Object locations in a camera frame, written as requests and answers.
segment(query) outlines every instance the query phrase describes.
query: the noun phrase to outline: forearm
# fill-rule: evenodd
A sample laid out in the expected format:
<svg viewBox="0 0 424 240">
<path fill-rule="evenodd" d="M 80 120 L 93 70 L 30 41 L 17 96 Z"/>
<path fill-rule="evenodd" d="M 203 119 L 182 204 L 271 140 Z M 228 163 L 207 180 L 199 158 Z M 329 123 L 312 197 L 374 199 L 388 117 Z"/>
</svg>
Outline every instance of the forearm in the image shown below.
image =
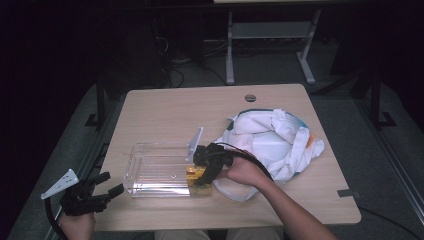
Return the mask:
<svg viewBox="0 0 424 240">
<path fill-rule="evenodd" d="M 337 239 L 326 226 L 267 178 L 256 188 L 269 201 L 292 239 Z"/>
</svg>

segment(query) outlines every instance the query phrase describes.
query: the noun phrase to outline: crumpled white fabric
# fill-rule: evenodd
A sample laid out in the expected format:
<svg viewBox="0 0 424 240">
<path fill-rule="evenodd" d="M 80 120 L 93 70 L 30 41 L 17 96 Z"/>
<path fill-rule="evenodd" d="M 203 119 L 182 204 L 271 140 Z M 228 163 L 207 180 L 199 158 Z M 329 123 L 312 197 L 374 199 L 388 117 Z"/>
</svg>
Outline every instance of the crumpled white fabric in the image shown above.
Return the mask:
<svg viewBox="0 0 424 240">
<path fill-rule="evenodd" d="M 249 151 L 267 168 L 277 183 L 301 173 L 324 150 L 324 141 L 309 132 L 296 116 L 281 109 L 249 109 L 231 118 L 216 142 Z M 236 201 L 250 199 L 257 190 L 229 179 L 214 180 L 216 188 Z"/>
</svg>

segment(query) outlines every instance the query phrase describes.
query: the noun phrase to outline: dark background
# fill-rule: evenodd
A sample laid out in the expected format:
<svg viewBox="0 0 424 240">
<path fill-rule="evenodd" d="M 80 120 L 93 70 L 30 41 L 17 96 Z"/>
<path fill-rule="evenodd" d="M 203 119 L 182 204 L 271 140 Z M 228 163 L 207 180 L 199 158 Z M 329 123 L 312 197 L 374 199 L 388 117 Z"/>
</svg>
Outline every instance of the dark background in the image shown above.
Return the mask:
<svg viewBox="0 0 424 240">
<path fill-rule="evenodd" d="M 166 59 L 158 56 L 154 36 L 168 37 L 202 64 L 202 38 L 226 33 L 222 12 L 172 13 L 180 14 L 179 21 L 170 21 L 175 16 L 168 13 L 152 21 L 155 15 L 146 12 L 84 11 L 91 3 L 0 3 L 1 236 L 8 235 L 77 104 L 98 79 L 111 98 L 130 89 L 160 88 Z M 340 41 L 337 74 L 376 59 L 383 82 L 424 129 L 420 7 L 418 1 L 385 1 L 330 8 L 323 11 L 315 40 Z"/>
</svg>

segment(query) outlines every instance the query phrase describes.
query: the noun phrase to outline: wire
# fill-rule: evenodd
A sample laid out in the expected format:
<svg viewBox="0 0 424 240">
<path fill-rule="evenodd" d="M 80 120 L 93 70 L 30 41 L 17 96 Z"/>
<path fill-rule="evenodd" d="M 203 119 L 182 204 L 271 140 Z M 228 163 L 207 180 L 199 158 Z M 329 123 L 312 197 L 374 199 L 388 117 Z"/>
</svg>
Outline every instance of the wire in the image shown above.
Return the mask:
<svg viewBox="0 0 424 240">
<path fill-rule="evenodd" d="M 390 219 L 390 218 L 388 218 L 388 217 L 385 217 L 385 216 L 383 216 L 383 215 L 381 215 L 381 214 L 379 214 L 379 213 L 373 212 L 373 211 L 371 211 L 371 210 L 369 210 L 369 209 L 366 209 L 366 208 L 364 208 L 364 207 L 358 206 L 358 208 L 359 208 L 360 210 L 364 211 L 364 212 L 367 212 L 367 213 L 373 214 L 373 215 L 375 215 L 375 216 L 377 216 L 377 217 L 379 217 L 379 218 L 382 218 L 382 219 L 384 219 L 384 220 L 386 220 L 386 221 L 388 221 L 388 222 L 390 222 L 390 223 L 392 223 L 392 224 L 394 224 L 394 225 L 398 226 L 399 228 L 403 229 L 405 232 L 408 232 L 409 234 L 411 234 L 412 236 L 414 236 L 416 239 L 421 240 L 421 238 L 420 238 L 417 234 L 415 234 L 412 230 L 408 229 L 407 227 L 403 226 L 402 224 L 397 223 L 397 222 L 393 221 L 392 219 Z"/>
</svg>

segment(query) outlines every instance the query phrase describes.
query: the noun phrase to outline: cable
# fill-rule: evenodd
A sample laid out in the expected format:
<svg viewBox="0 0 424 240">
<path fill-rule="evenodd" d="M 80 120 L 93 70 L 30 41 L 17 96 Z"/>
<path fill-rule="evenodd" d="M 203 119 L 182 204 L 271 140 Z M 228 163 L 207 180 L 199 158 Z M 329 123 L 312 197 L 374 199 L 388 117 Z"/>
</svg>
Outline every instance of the cable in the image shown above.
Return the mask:
<svg viewBox="0 0 424 240">
<path fill-rule="evenodd" d="M 388 217 L 385 217 L 385 216 L 383 216 L 381 214 L 378 214 L 376 212 L 373 212 L 373 211 L 371 211 L 369 209 L 366 209 L 364 207 L 358 206 L 358 208 L 360 210 L 362 210 L 362 211 L 365 211 L 367 213 L 373 214 L 373 215 L 375 215 L 375 216 L 377 216 L 379 218 L 382 218 L 382 219 L 384 219 L 384 220 L 386 220 L 386 221 L 388 221 L 388 222 L 390 222 L 390 223 L 398 226 L 399 228 L 403 229 L 405 232 L 408 232 L 409 234 L 411 234 L 412 236 L 414 236 L 416 239 L 421 240 L 421 238 L 417 234 L 415 234 L 414 232 L 412 232 L 412 230 L 408 229 L 407 227 L 403 226 L 402 224 L 397 223 L 397 222 L 393 221 L 392 219 L 390 219 Z"/>
<path fill-rule="evenodd" d="M 50 198 L 44 199 L 44 206 L 46 208 L 47 219 L 49 220 L 53 230 L 57 233 L 57 235 L 59 235 L 61 239 L 68 240 L 62 228 L 60 228 L 59 224 L 57 224 L 56 219 L 53 216 Z"/>
</svg>

